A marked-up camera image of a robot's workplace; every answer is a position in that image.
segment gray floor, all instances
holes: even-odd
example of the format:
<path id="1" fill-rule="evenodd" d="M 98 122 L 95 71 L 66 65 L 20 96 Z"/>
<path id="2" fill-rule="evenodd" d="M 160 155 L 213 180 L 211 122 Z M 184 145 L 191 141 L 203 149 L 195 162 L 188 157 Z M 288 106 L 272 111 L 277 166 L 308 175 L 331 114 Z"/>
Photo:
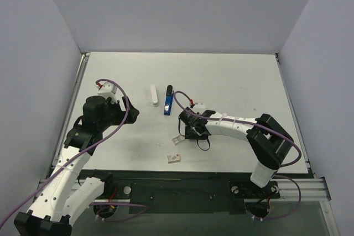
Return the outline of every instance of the gray floor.
<path id="1" fill-rule="evenodd" d="M 295 203 L 277 203 L 274 214 L 285 213 Z M 123 217 L 121 207 L 114 217 Z M 249 215 L 215 214 L 144 214 L 120 223 L 95 221 L 92 209 L 86 210 L 73 227 L 72 236 L 87 235 L 328 235 L 320 204 L 303 202 L 291 216 L 269 222 L 252 221 Z"/>

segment wall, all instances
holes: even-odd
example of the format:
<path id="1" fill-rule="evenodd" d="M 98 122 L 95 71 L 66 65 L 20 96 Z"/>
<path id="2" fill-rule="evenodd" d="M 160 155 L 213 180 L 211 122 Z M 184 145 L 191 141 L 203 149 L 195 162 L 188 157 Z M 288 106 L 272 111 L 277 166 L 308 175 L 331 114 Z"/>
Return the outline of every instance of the wall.
<path id="1" fill-rule="evenodd" d="M 308 0 L 54 0 L 82 51 L 280 51 Z"/>
<path id="2" fill-rule="evenodd" d="M 0 0 L 1 220 L 48 170 L 80 58 L 53 0 Z"/>
<path id="3" fill-rule="evenodd" d="M 311 165 L 325 176 L 341 235 L 354 223 L 354 0 L 309 0 L 280 53 Z"/>

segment gray wall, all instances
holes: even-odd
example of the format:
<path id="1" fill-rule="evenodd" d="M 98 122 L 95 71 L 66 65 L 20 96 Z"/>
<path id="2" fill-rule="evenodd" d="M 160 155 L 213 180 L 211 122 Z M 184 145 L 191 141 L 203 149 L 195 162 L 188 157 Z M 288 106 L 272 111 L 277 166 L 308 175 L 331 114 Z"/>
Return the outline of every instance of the gray wall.
<path id="1" fill-rule="evenodd" d="M 80 57 L 53 0 L 0 0 L 0 219 L 48 170 Z"/>
<path id="2" fill-rule="evenodd" d="M 354 0 L 309 0 L 280 67 L 311 165 L 325 176 L 341 235 L 354 231 Z"/>
<path id="3" fill-rule="evenodd" d="M 308 0 L 54 0 L 82 51 L 279 52 Z"/>

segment white table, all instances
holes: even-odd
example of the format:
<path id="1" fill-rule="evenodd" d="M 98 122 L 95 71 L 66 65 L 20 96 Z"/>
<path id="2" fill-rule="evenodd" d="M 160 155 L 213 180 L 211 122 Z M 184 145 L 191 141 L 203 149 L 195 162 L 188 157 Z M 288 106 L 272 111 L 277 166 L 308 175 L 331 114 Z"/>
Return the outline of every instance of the white table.
<path id="1" fill-rule="evenodd" d="M 99 78 L 120 84 L 132 105 L 140 111 L 134 124 L 96 148 L 85 170 L 252 172 L 257 158 L 251 146 L 234 138 L 211 136 L 211 149 L 201 151 L 195 141 L 175 146 L 178 114 L 174 102 L 171 116 L 163 115 L 166 87 L 186 92 L 207 109 L 229 116 L 259 117 L 271 114 L 300 146 L 289 102 L 274 55 L 91 53 L 74 105 L 69 128 L 82 115 L 85 99 L 97 94 Z M 150 85 L 156 85 L 159 106 L 150 100 Z M 187 100 L 179 96 L 187 106 Z M 104 136 L 113 131 L 110 128 Z M 168 164 L 167 155 L 178 153 L 181 162 Z M 291 149 L 284 162 L 297 156 Z M 304 157 L 282 173 L 307 173 Z"/>

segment robotic arm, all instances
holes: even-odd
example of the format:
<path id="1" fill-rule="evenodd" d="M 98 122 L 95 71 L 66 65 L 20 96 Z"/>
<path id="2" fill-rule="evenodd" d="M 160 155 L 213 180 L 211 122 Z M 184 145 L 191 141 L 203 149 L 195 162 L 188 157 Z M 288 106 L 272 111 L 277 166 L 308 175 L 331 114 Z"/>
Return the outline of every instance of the robotic arm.
<path id="1" fill-rule="evenodd" d="M 193 106 L 192 109 L 187 108 L 186 110 L 179 115 L 179 119 L 185 124 L 185 139 L 207 140 L 210 135 L 225 135 L 250 143 L 258 159 L 258 164 L 251 175 L 251 181 L 260 188 L 266 186 L 274 173 L 279 170 L 292 147 L 284 139 L 258 127 L 233 122 L 243 120 L 260 124 L 293 141 L 284 128 L 268 114 L 263 114 L 259 118 L 240 118 L 223 116 L 221 113 L 206 110 L 202 112 L 202 116 L 213 119 L 206 120 L 192 115 L 196 114 Z"/>
<path id="2" fill-rule="evenodd" d="M 112 176 L 107 172 L 95 171 L 69 197 L 74 182 L 93 155 L 95 148 L 79 156 L 70 165 L 64 166 L 79 152 L 100 141 L 107 128 L 119 125 L 123 121 L 126 111 L 121 110 L 119 101 L 115 97 L 117 88 L 109 82 L 100 85 L 99 88 L 98 96 L 86 99 L 83 115 L 76 120 L 73 128 L 68 132 L 52 175 L 60 168 L 64 169 L 43 189 L 27 213 L 17 214 L 14 224 L 21 236 L 69 236 L 72 225 L 95 198 L 109 197 L 113 194 Z M 125 123 L 133 124 L 139 111 L 131 105 L 129 98 L 122 98 L 126 109 L 126 104 L 129 104 Z"/>

